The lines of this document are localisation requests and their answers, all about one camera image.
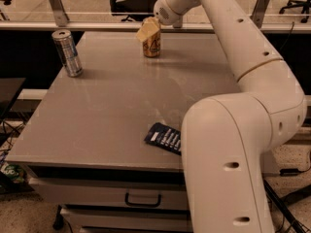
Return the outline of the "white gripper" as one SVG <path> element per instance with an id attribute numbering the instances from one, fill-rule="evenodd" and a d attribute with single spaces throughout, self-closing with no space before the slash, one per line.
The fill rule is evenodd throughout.
<path id="1" fill-rule="evenodd" d="M 160 30 L 160 23 L 172 25 L 180 21 L 190 9 L 200 5 L 199 0 L 157 0 L 154 5 L 154 15 L 144 19 L 136 38 L 145 42 Z"/>

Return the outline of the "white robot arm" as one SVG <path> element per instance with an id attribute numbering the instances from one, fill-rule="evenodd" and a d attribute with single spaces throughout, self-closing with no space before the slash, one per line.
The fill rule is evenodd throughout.
<path id="1" fill-rule="evenodd" d="M 170 25 L 196 6 L 205 10 L 240 90 L 196 102 L 183 119 L 193 233 L 274 233 L 260 158 L 298 131 L 304 92 L 235 0 L 157 0 L 154 14 Z"/>

